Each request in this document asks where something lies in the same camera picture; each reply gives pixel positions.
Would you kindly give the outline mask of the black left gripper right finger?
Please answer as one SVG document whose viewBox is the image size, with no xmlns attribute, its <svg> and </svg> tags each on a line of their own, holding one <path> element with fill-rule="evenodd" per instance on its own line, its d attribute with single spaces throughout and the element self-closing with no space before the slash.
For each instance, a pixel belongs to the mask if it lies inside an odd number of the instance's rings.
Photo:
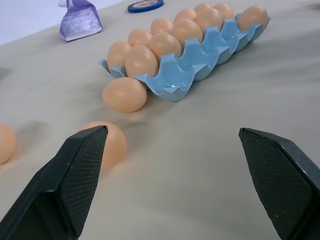
<svg viewBox="0 0 320 240">
<path fill-rule="evenodd" d="M 320 240 L 320 168 L 291 140 L 241 128 L 255 191 L 281 240 Z"/>
</svg>

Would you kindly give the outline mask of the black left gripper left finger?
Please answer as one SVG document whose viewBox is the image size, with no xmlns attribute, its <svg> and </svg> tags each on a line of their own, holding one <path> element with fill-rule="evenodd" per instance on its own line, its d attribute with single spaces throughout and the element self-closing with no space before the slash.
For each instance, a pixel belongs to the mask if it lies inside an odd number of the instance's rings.
<svg viewBox="0 0 320 240">
<path fill-rule="evenodd" d="M 0 221 L 0 240 L 78 240 L 98 186 L 108 128 L 68 137 Z"/>
</svg>

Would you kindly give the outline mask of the blue egg tray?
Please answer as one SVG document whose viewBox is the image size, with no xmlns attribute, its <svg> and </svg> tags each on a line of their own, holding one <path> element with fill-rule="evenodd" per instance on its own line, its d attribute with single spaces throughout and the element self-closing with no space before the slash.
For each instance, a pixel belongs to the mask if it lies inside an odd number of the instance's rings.
<svg viewBox="0 0 320 240">
<path fill-rule="evenodd" d="M 247 30 L 238 28 L 238 20 L 225 20 L 222 29 L 208 27 L 204 39 L 185 40 L 181 57 L 170 53 L 161 56 L 156 76 L 138 75 L 135 79 L 144 83 L 149 90 L 164 101 L 177 102 L 190 90 L 193 82 L 206 78 L 215 66 L 226 62 L 234 53 L 255 41 L 264 31 L 263 23 L 253 24 Z"/>
</svg>

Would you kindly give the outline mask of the tan egg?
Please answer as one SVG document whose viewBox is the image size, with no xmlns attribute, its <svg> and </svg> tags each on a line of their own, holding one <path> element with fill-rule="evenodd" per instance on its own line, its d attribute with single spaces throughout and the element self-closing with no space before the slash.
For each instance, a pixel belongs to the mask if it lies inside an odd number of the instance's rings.
<svg viewBox="0 0 320 240">
<path fill-rule="evenodd" d="M 196 23 L 203 33 L 206 28 L 211 27 L 217 27 L 220 31 L 223 26 L 223 19 L 220 12 L 215 8 L 206 8 L 199 12 Z"/>
<path fill-rule="evenodd" d="M 173 28 L 173 23 L 166 18 L 159 17 L 152 21 L 150 25 L 150 33 L 155 35 L 160 32 L 170 33 Z"/>
<path fill-rule="evenodd" d="M 220 13 L 223 20 L 235 18 L 234 10 L 226 3 L 217 3 L 213 6 L 213 8 Z"/>
<path fill-rule="evenodd" d="M 246 31 L 250 26 L 259 24 L 262 24 L 264 28 L 268 22 L 268 19 L 268 12 L 263 6 L 253 5 L 248 7 L 240 15 L 237 25 L 241 31 Z"/>
<path fill-rule="evenodd" d="M 0 123 L 0 164 L 8 161 L 14 153 L 17 137 L 14 130 L 5 123 Z"/>
<path fill-rule="evenodd" d="M 147 47 L 154 53 L 158 62 L 161 61 L 161 56 L 175 54 L 179 58 L 183 52 L 178 39 L 168 32 L 153 35 Z"/>
<path fill-rule="evenodd" d="M 112 69 L 117 66 L 124 66 L 126 55 L 132 46 L 127 41 L 116 41 L 109 48 L 107 54 L 107 66 Z"/>
<path fill-rule="evenodd" d="M 133 113 L 147 101 L 146 88 L 135 78 L 120 77 L 110 81 L 102 91 L 104 103 L 120 113 Z"/>
<path fill-rule="evenodd" d="M 101 169 L 106 171 L 112 169 L 125 158 L 127 152 L 127 139 L 123 131 L 117 125 L 108 121 L 92 121 L 86 123 L 77 131 L 79 132 L 97 126 L 106 126 L 108 129 L 101 164 Z"/>
<path fill-rule="evenodd" d="M 177 13 L 177 15 L 173 20 L 173 23 L 175 24 L 178 20 L 182 20 L 182 19 L 189 19 L 195 22 L 197 18 L 198 18 L 198 15 L 195 10 L 193 10 L 192 8 L 184 8 Z"/>
<path fill-rule="evenodd" d="M 203 33 L 201 28 L 190 19 L 179 19 L 173 24 L 171 34 L 177 38 L 183 46 L 185 40 L 197 39 L 199 43 L 203 41 Z"/>
<path fill-rule="evenodd" d="M 198 4 L 197 6 L 195 6 L 193 10 L 196 12 L 197 15 L 199 15 L 201 11 L 206 10 L 206 9 L 210 9 L 210 8 L 212 8 L 212 6 L 209 3 L 202 2 L 202 3 Z"/>
<path fill-rule="evenodd" d="M 136 28 L 128 35 L 128 43 L 133 47 L 136 45 L 147 46 L 153 35 L 145 29 Z"/>
<path fill-rule="evenodd" d="M 125 56 L 125 71 L 129 77 L 148 74 L 157 75 L 158 61 L 154 53 L 144 45 L 133 46 Z"/>
</svg>

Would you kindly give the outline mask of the purple plastic bag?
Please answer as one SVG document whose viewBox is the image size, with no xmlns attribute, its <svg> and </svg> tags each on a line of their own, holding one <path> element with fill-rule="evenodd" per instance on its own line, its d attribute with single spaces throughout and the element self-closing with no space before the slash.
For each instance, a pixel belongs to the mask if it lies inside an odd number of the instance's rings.
<svg viewBox="0 0 320 240">
<path fill-rule="evenodd" d="M 59 29 L 60 36 L 66 42 L 95 35 L 103 30 L 98 11 L 88 0 L 58 0 L 58 6 L 67 8 Z"/>
</svg>

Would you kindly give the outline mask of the blue tape roll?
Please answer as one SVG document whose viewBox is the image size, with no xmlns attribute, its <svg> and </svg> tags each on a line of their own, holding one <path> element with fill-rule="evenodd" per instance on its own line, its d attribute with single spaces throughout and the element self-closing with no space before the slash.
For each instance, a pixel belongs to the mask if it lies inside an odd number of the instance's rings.
<svg viewBox="0 0 320 240">
<path fill-rule="evenodd" d="M 142 0 L 127 7 L 129 13 L 143 13 L 158 9 L 164 5 L 164 0 Z"/>
</svg>

